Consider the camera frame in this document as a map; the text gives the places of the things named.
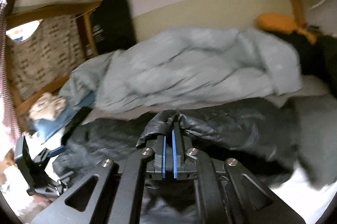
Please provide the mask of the black puffer jacket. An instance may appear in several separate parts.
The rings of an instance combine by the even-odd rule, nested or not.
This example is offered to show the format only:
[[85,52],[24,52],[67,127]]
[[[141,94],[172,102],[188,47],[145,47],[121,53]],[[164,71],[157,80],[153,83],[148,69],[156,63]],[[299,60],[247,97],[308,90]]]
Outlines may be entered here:
[[336,99],[330,94],[293,97],[282,107],[251,98],[130,121],[98,118],[73,131],[53,169],[59,176],[71,171],[77,181],[101,160],[126,159],[168,132],[173,120],[196,148],[243,163],[307,223],[323,215],[336,193]]

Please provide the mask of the black clothes pile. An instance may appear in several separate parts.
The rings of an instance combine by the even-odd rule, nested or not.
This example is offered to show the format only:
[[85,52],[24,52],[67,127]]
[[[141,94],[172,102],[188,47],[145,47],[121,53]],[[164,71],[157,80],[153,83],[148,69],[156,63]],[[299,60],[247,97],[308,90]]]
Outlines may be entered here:
[[336,38],[319,36],[315,44],[310,44],[307,37],[292,32],[270,31],[270,34],[291,44],[298,52],[302,74],[315,76],[324,82],[333,96],[336,96]]

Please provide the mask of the blue quilt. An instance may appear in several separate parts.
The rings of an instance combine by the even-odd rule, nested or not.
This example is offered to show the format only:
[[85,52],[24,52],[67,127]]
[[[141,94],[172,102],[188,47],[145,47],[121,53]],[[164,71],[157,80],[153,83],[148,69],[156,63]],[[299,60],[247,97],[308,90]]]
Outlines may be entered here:
[[70,103],[67,103],[64,110],[53,120],[42,118],[31,121],[30,129],[35,130],[38,139],[44,143],[66,126],[83,107],[91,109],[94,101],[95,94],[91,92],[78,105],[72,106]]

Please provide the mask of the beige crumpled cloth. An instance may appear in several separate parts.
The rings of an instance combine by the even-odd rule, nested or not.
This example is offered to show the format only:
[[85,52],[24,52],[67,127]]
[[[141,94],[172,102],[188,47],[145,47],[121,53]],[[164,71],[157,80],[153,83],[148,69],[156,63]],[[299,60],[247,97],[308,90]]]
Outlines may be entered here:
[[66,100],[63,97],[46,92],[32,105],[29,117],[34,121],[40,119],[55,121],[65,108]]

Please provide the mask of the grey-green duvet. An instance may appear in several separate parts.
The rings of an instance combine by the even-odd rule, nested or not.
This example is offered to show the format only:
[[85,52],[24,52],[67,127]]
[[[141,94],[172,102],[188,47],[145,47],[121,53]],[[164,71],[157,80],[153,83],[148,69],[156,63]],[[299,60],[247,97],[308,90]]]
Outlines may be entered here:
[[114,114],[283,95],[302,86],[296,50],[254,28],[177,28],[73,70],[59,95],[78,105],[89,94]]

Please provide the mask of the patterned curtain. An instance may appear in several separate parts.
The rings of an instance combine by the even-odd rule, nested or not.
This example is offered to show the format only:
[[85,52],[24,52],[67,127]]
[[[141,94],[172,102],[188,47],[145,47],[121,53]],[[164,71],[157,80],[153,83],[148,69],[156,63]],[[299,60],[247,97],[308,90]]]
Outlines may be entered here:
[[44,19],[25,41],[8,37],[6,49],[14,86],[23,100],[86,60],[75,16]]

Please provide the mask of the orange pillow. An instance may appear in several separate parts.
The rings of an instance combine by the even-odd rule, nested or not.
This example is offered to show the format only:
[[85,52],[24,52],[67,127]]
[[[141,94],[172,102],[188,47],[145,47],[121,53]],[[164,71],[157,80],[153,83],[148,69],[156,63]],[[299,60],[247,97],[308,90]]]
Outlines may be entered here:
[[263,13],[256,18],[257,27],[263,31],[278,32],[290,35],[295,32],[306,37],[311,45],[317,42],[317,37],[305,27],[300,26],[295,20],[278,13]]

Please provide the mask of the wooden bed frame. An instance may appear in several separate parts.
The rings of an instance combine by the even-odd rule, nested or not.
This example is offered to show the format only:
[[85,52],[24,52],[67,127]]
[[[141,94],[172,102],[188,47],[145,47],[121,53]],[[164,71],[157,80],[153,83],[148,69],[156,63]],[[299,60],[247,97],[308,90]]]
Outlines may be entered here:
[[[256,18],[263,13],[286,11],[292,7],[294,0],[128,0],[134,15],[132,23],[136,44],[146,41],[157,34],[177,28],[207,28],[207,29],[239,29],[241,31],[258,29]],[[12,69],[9,57],[10,73]],[[14,91],[14,105],[19,117],[27,116],[32,105],[46,92],[58,92],[68,81],[70,74],[57,78],[41,90],[23,100],[14,86],[11,74],[10,86]],[[186,108],[170,106],[138,107],[157,109]]]

